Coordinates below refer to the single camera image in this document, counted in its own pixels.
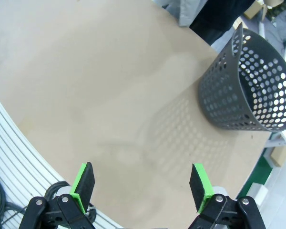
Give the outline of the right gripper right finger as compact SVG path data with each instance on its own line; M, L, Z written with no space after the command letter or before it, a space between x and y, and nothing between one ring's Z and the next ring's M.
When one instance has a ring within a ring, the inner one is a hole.
M198 216L189 229L263 229L264 221L255 200L237 200L215 193L202 164L193 164L189 185Z

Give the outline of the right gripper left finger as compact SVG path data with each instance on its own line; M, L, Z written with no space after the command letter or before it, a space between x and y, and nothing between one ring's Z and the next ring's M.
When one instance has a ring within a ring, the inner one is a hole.
M93 167L83 163L68 193L53 199L33 197L22 217L20 229L93 229L87 216L95 185Z

